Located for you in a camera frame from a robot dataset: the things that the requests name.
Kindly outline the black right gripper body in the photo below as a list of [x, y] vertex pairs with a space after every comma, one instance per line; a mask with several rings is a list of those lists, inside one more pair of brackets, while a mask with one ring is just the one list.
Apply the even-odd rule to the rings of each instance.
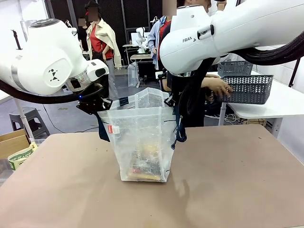
[[173, 96], [180, 97], [182, 92], [182, 77], [172, 75], [166, 71], [158, 75], [158, 79], [163, 92], [173, 93]]

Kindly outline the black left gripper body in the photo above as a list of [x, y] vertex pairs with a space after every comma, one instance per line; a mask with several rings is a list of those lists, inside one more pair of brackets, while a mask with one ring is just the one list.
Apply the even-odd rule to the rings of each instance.
[[86, 89], [78, 93], [77, 108], [87, 114], [94, 114], [97, 111], [98, 104], [103, 102], [101, 97], [103, 86], [99, 83], [92, 83]]

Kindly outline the person's right hand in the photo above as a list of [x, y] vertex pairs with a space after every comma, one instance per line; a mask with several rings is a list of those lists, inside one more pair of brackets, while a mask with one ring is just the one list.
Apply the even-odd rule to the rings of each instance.
[[220, 78], [210, 78], [209, 89], [220, 98], [224, 95], [230, 97], [230, 93], [233, 92], [233, 88]]

